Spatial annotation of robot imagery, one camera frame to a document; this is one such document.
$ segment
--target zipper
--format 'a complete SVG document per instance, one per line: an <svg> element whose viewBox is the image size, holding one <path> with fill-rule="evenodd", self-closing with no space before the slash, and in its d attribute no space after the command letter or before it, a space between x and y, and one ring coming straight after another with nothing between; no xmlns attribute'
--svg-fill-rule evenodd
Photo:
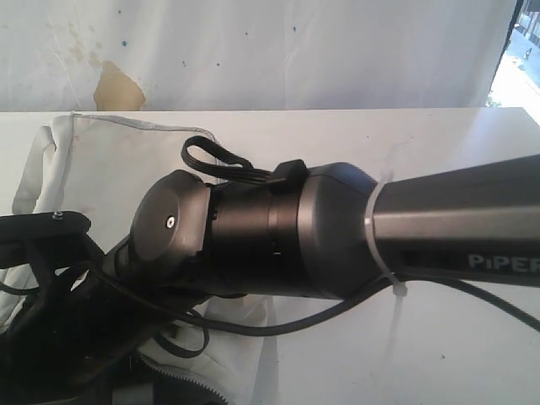
<svg viewBox="0 0 540 405"><path fill-rule="evenodd" d="M200 375L196 375L192 372L189 372L187 370L178 369L176 367L172 367L169 365L161 365L155 363L153 360L146 357L144 354L141 354L137 352L138 357L140 358L141 362L146 365L148 368L150 368L152 371L155 371L158 374L164 375L169 378L173 378L178 381L184 381L188 382L190 384L193 384L195 386L198 386L202 388L205 391L211 392L216 397L218 397L222 402L224 402L226 405L235 405L232 401L230 401L225 394L223 393L223 390L219 390L215 385L211 384L210 382L206 381L203 377Z"/></svg>

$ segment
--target small screw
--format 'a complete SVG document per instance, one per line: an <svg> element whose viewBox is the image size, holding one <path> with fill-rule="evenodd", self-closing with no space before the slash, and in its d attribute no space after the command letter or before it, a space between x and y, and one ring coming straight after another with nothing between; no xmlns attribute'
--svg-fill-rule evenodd
<svg viewBox="0 0 540 405"><path fill-rule="evenodd" d="M173 217L172 215L167 219L167 223L165 224L165 226L167 227L167 229L171 229L173 226L175 226L175 217Z"/></svg>

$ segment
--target white table surface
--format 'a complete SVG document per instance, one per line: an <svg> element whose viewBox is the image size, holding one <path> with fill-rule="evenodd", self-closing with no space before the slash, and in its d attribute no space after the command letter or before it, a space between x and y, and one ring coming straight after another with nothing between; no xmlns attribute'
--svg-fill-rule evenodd
<svg viewBox="0 0 540 405"><path fill-rule="evenodd" d="M9 214L37 127L59 114L0 113L0 214ZM346 161L375 178L389 165L399 179L540 153L540 127L517 108L119 114L204 127L266 169L287 159ZM537 289L487 286L540 316ZM537 403L540 336L473 297L426 283L409 287L384 403ZM260 381L277 379L282 404L381 403L378 375L393 303L392 292L383 291L323 325L268 339L266 353L272 358L277 350L278 362L262 362ZM277 321L330 304L279 298ZM258 386L257 403L272 403L268 394L259 401L260 392Z"/></svg>

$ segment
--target white fabric bag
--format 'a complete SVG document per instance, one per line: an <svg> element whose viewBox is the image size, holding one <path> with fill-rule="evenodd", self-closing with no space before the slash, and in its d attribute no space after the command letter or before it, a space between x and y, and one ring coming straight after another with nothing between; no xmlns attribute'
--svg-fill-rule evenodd
<svg viewBox="0 0 540 405"><path fill-rule="evenodd" d="M201 128L164 127L119 116L72 114L40 128L31 147L13 200L13 213L78 211L92 221L89 235L109 251L128 235L133 215L147 190L177 169L189 170L180 152L186 139L213 134ZM215 163L198 149L194 155ZM206 182L214 178L201 175ZM0 280L16 288L35 286L28 266L0 270ZM20 297L0 293L0 322L8 324L21 305ZM212 299L199 310L214 319L266 325L267 300ZM200 347L201 331L184 325L177 344ZM257 375L262 339L211 332L210 344L195 359L178 359L153 340L141 352L157 364L173 365L211 381L227 398L247 404Z"/></svg>

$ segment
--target white cable tie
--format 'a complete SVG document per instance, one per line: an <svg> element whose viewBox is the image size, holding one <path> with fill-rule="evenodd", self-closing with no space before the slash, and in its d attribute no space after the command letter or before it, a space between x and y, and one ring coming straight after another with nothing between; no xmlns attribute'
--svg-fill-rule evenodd
<svg viewBox="0 0 540 405"><path fill-rule="evenodd" d="M368 198L368 202L365 206L364 229L365 239L368 243L368 248L370 249L371 255L373 256L375 263L385 275L385 277L388 278L393 284L394 295L398 297L404 297L405 295L407 295L407 286L401 281L399 281L392 273L392 270L390 270L390 268L386 265L384 259L381 256L381 253L379 252L379 249L377 248L377 243L375 240L375 222L373 220L375 205L383 187L387 182L392 181L392 177L393 173L391 171L383 174L381 181L377 183L375 189Z"/></svg>

